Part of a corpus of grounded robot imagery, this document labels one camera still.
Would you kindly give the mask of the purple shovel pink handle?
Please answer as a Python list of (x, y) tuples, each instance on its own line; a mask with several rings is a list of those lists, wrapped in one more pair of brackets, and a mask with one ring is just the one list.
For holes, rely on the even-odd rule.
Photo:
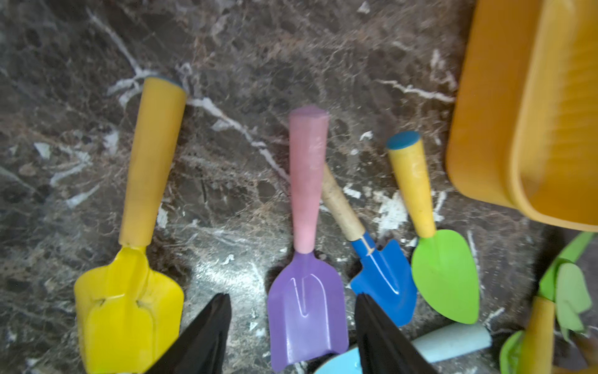
[(314, 105), (290, 113), (290, 178), (293, 224), (291, 262), (267, 299), (274, 372), (349, 346), (344, 283), (333, 266), (316, 258), (329, 115)]

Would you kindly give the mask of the small yellow shovel yellow handle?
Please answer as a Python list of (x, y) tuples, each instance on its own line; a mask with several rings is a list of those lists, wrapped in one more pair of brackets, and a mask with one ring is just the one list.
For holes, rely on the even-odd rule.
[(554, 302), (536, 296), (528, 327), (523, 336), (517, 373), (552, 373), (554, 323)]

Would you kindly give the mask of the light blue shovel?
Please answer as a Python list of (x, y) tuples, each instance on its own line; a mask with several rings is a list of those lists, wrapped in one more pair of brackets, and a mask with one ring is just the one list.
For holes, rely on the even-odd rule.
[[(454, 323), (411, 341), (429, 363), (467, 355), (489, 348), (491, 334), (483, 324)], [(362, 373), (358, 346), (327, 360), (316, 370), (320, 373)]]

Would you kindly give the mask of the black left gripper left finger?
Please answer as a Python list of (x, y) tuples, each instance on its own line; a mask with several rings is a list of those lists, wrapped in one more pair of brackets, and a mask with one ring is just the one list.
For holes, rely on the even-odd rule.
[(230, 296), (219, 293), (147, 372), (221, 373), (230, 321)]

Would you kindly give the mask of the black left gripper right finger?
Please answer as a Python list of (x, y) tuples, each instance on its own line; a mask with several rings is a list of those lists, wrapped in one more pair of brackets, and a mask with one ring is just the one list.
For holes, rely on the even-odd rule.
[(364, 373), (437, 373), (370, 295), (358, 295), (355, 321)]

